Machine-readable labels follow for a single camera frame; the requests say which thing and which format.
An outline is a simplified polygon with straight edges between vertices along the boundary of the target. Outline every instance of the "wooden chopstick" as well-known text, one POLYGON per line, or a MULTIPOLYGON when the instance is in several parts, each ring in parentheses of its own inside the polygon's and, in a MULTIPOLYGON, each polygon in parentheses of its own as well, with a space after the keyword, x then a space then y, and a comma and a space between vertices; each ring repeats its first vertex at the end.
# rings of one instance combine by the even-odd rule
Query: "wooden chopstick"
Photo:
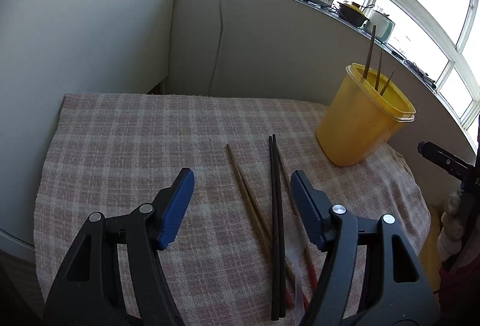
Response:
MULTIPOLYGON (((251 190, 250 185, 247 181, 247 178, 245 177, 242 168, 240 165, 238 165, 235 161, 235 156, 233 155, 233 152, 230 148, 230 145, 226 145, 227 151, 229 153, 230 160, 234 162, 237 170, 240 173, 240 176, 242 177, 243 183, 245 188, 247 189, 248 196, 250 197, 250 201, 253 205, 253 208, 256 212, 258 220, 260 220, 260 224, 263 228, 263 234, 266 235, 267 241, 268 241, 268 258, 271 256, 271 251, 272 251, 272 230, 270 229, 270 226, 267 223, 267 220, 262 212, 262 209, 260 208, 260 205, 258 204, 257 198, 255 197, 254 192, 251 190)), ((285 270, 286 270, 286 277, 289 280, 291 286, 295 288, 295 273, 293 272, 291 266, 287 263, 285 263, 285 270)), ((293 307, 293 300, 288 292, 288 290, 285 290, 286 293, 286 303, 289 307, 293 307)), ((303 306, 305 307, 305 310, 308 308, 308 299, 306 295, 302 292, 303 296, 303 306)))
MULTIPOLYGON (((250 186, 248 185, 247 182, 244 182, 243 178, 244 178, 244 174, 240 168, 240 166, 237 164, 236 160, 235 160, 235 157, 233 155, 233 152, 230 148, 230 146, 227 144, 226 145, 227 147, 227 154, 229 156, 229 159, 230 159, 230 163, 231 163, 231 166, 233 168, 233 172, 235 174, 235 178, 237 179, 237 182, 238 182, 238 185, 240 187, 240 193, 242 194, 243 196, 243 200, 245 202, 245 206, 247 208, 247 212, 248 212, 248 215, 250 217, 250 221, 254 227, 254 231, 256 232, 257 234, 257 237, 258 237, 258 240, 260 241, 260 244, 261 244, 261 247, 262 247, 262 250, 263 250, 263 253, 265 255, 265 257, 267 259, 270 259, 271 258, 271 239, 269 240, 267 235, 264 231, 262 231, 262 228, 261 226, 263 226, 263 224, 265 224, 266 227, 268 227, 268 224, 266 224, 266 221, 265 221, 265 217, 263 215, 257 215, 255 213, 255 204, 253 203, 251 197, 254 196, 253 193, 251 193, 251 195, 249 194, 249 190, 251 192, 251 188, 250 186)), ((258 208, 258 210, 261 212, 260 210, 260 206, 258 205, 258 202, 257 200, 255 199, 255 203, 256 203, 256 206, 258 208)), ((293 271, 290 270, 290 273, 292 274, 292 280, 293 280, 293 283, 292 285, 295 286, 295 275, 293 274, 293 271)), ((290 293, 288 292, 288 290, 285 288, 285 300, 286 300, 286 303, 287 305, 289 306, 289 308, 293 308, 293 299, 292 299, 292 296, 290 295, 290 293)))
POLYGON ((394 68, 393 71, 392 71, 392 75, 390 75, 390 78, 388 78, 387 82, 385 83, 385 86, 383 86, 383 89, 382 89, 382 91, 381 91, 381 93, 380 93, 381 96, 383 95, 383 93, 385 93, 385 90, 387 89, 388 84, 389 84, 390 81, 392 80, 392 76, 393 76, 394 73, 395 73, 395 68, 394 68))
POLYGON ((380 48, 380 60, 378 60, 377 80, 375 81, 376 91, 378 91, 378 84, 380 83, 380 70, 382 69, 382 53, 383 53, 383 50, 380 48))
MULTIPOLYGON (((290 189, 290 178, 289 178, 289 175, 286 172, 287 169, 285 168, 285 165, 283 163, 282 154, 280 153, 280 150, 277 150, 277 151, 278 151, 278 161, 280 162, 280 168, 282 169, 283 178, 286 182, 287 194, 289 196, 290 203, 292 205, 293 213, 294 213, 295 216, 301 218, 300 217, 300 212, 298 211, 298 208, 297 208, 297 204, 295 204, 295 200, 293 199, 293 196, 292 196, 292 192, 291 192, 291 189, 290 189)), ((317 273, 315 271, 314 261, 313 261, 313 258, 311 256, 311 252, 310 252, 310 249, 309 249, 308 245, 305 247, 305 249, 303 251, 303 256, 305 258, 305 263, 307 264, 308 277, 309 277, 309 280, 310 280, 310 287, 311 287, 312 291, 315 292, 315 290, 317 289, 318 278, 317 278, 317 273)))
POLYGON ((375 43, 375 33, 377 32, 377 25, 371 29, 371 38, 370 38, 370 47, 368 48, 367 61, 365 62, 365 69, 363 70, 363 78, 367 79, 368 70, 370 69, 371 54, 373 53, 374 43, 375 43))
POLYGON ((277 183, 275 181, 275 151, 272 136, 268 137, 270 151, 270 180, 272 184, 272 312, 271 320, 277 321, 280 317, 280 245, 278 238, 278 201, 277 183))
POLYGON ((283 229, 283 205, 282 205, 282 186, 280 184, 280 170, 278 163, 278 147, 277 138, 275 134, 273 137, 273 160, 274 160, 274 174, 275 174, 275 193, 277 197, 277 212, 278 212, 278 255, 280 261, 280 310, 279 317, 285 318, 287 309, 285 308, 285 233, 283 229))

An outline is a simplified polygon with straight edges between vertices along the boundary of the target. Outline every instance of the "blue gripper pad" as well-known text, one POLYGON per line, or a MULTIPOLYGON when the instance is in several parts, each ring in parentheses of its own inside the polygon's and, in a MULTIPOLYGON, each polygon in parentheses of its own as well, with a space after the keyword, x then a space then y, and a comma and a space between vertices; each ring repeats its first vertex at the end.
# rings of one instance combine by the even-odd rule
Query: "blue gripper pad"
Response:
POLYGON ((292 174, 290 190, 310 242, 316 245, 318 250, 324 251, 327 244, 325 232, 330 230, 328 211, 332 206, 328 196, 315 189, 302 170, 292 174))
POLYGON ((190 203, 191 195, 193 194, 195 177, 192 170, 187 170, 176 187, 170 204, 162 217, 161 234, 158 238, 158 243, 162 249, 165 249, 169 243, 175 240, 183 216, 185 216, 188 204, 190 203))

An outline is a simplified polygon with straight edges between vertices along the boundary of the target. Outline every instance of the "plastic spoon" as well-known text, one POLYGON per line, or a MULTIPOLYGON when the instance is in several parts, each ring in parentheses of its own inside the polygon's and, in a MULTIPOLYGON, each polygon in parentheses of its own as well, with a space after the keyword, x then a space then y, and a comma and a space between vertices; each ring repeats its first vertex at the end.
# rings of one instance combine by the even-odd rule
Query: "plastic spoon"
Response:
POLYGON ((302 281, 298 260, 307 246, 307 237, 302 220, 297 216, 291 215, 284 218, 283 229, 285 232, 285 256, 292 262, 295 272, 295 325, 298 326, 303 318, 302 281))

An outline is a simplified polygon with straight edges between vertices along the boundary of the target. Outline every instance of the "gray wall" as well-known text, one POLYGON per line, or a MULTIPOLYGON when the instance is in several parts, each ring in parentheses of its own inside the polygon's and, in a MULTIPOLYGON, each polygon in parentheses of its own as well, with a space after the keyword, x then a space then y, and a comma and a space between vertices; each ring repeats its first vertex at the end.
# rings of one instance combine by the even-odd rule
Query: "gray wall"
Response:
POLYGON ((33 243, 35 195, 64 94, 146 93, 165 78, 172 4, 0 0, 0 248, 15 253, 11 236, 33 243))
MULTIPOLYGON (((225 34, 212 95, 285 98, 329 104, 345 66, 365 61, 369 40, 350 27, 293 0, 224 0, 225 34)), ((218 0, 175 0, 169 88, 206 95, 217 49, 218 0)), ((379 48, 373 64, 378 63, 379 48)), ((438 99, 391 55, 382 71, 417 110, 390 145, 409 164, 428 203, 439 205, 459 182, 428 162, 417 144, 430 140, 474 161, 472 147, 438 99)))

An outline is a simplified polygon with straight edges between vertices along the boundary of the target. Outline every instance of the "black pot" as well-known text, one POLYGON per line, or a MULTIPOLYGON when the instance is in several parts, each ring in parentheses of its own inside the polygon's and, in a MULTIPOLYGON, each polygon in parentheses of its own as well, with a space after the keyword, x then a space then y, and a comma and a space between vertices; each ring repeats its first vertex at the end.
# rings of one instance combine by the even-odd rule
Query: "black pot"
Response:
POLYGON ((345 3, 339 2, 338 5, 338 16, 357 28, 361 27, 363 23, 368 19, 363 14, 347 6, 345 3))

